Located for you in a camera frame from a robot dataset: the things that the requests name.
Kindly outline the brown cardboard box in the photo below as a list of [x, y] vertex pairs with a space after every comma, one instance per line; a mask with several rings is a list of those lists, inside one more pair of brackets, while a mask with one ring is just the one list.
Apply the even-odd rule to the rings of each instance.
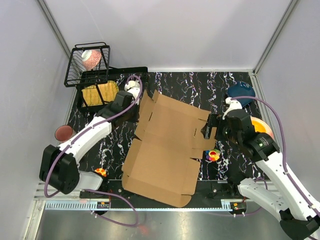
[[124, 190], [182, 208], [195, 194], [203, 152], [215, 133], [201, 130], [210, 112], [154, 91], [143, 93], [135, 138], [122, 166]]

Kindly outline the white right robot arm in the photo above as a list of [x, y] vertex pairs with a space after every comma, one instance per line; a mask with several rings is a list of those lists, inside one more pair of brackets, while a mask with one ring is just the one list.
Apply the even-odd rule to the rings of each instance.
[[320, 231], [320, 203], [302, 186], [273, 138], [257, 132], [251, 117], [243, 109], [226, 115], [210, 113], [201, 130], [205, 139], [216, 129], [217, 140], [234, 143], [272, 181], [280, 195], [258, 185], [252, 178], [237, 173], [229, 177], [228, 195], [249, 198], [273, 215], [292, 240], [304, 240]]

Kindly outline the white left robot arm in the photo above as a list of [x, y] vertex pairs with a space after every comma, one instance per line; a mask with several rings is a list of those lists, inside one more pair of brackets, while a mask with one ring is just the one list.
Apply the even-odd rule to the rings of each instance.
[[79, 170], [78, 164], [85, 154], [101, 139], [122, 123], [135, 120], [142, 91], [137, 87], [119, 91], [115, 99], [96, 113], [91, 122], [71, 139], [58, 146], [48, 145], [42, 155], [39, 178], [44, 182], [44, 195], [68, 195], [74, 190], [90, 191], [103, 198], [108, 193], [104, 178], [96, 172]]

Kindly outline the yellow woven plate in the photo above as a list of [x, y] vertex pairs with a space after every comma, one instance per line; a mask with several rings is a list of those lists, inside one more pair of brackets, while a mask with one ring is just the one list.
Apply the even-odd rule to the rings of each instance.
[[84, 99], [82, 105], [92, 107], [114, 101], [119, 87], [115, 81], [109, 80], [107, 83], [85, 87], [81, 91]]

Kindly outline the orange bowl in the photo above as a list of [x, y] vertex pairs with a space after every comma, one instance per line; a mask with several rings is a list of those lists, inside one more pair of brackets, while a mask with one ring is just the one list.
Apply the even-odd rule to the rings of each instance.
[[260, 133], [266, 133], [267, 132], [267, 129], [265, 127], [265, 122], [262, 121], [261, 119], [256, 118], [256, 117], [252, 117], [251, 118], [251, 123], [254, 126], [254, 129], [255, 129], [256, 132], [260, 132]]

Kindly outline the colourful flower toy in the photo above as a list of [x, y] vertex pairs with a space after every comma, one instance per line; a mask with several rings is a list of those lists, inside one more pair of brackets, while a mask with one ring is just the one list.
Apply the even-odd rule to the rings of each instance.
[[206, 150], [205, 160], [209, 162], [217, 162], [220, 159], [220, 151], [218, 149]]

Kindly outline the pink plate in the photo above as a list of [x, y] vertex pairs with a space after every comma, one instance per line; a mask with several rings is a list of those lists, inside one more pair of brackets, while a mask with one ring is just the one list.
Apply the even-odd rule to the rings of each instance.
[[262, 133], [266, 133], [268, 134], [273, 140], [275, 139], [273, 131], [271, 129], [271, 127], [265, 122], [265, 127], [266, 127], [266, 132], [262, 132]]

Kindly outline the dark blue bowl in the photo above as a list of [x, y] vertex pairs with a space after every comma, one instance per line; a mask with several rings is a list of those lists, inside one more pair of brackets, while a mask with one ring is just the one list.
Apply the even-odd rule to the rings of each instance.
[[[230, 98], [235, 97], [255, 97], [255, 90], [251, 85], [246, 82], [238, 81], [235, 85], [230, 86], [227, 89], [226, 95]], [[250, 98], [242, 98], [237, 100], [241, 106], [244, 108], [249, 105], [253, 100]]]

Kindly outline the pink patterned bowl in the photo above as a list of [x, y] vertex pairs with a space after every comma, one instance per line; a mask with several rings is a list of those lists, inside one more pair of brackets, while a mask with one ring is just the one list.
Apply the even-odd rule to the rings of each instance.
[[81, 55], [82, 63], [87, 71], [95, 68], [99, 64], [101, 58], [102, 54], [94, 49], [85, 50]]

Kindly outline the pink mug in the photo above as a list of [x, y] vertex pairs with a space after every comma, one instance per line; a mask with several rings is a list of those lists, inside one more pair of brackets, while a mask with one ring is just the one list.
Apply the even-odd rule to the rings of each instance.
[[56, 129], [54, 136], [57, 141], [64, 143], [74, 136], [74, 130], [69, 125], [62, 125]]

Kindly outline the orange striped toy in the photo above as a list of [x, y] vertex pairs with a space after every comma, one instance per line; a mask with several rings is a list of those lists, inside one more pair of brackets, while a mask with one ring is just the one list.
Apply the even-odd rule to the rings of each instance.
[[97, 173], [98, 175], [104, 177], [104, 178], [107, 177], [107, 172], [106, 172], [106, 170], [103, 169], [103, 168], [96, 168], [96, 169], [94, 170], [94, 172]]

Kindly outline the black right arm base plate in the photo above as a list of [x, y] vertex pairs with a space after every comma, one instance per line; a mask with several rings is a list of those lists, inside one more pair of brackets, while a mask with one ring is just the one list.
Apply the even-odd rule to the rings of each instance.
[[236, 185], [224, 180], [198, 180], [193, 197], [199, 199], [235, 200], [243, 200], [245, 198], [240, 194]]

